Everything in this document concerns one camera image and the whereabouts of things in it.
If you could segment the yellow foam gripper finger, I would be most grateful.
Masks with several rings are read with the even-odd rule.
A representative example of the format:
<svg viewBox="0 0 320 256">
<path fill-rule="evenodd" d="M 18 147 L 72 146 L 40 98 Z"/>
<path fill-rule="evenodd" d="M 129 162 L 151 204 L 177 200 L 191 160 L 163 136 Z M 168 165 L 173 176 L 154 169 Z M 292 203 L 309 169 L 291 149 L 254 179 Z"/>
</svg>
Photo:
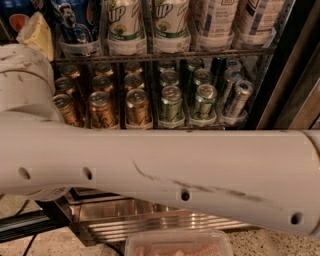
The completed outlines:
<svg viewBox="0 0 320 256">
<path fill-rule="evenodd" d="M 53 60 L 54 49 L 51 29 L 40 12 L 31 16 L 23 25 L 16 39 L 20 44 L 40 52 L 49 62 Z"/>
</svg>

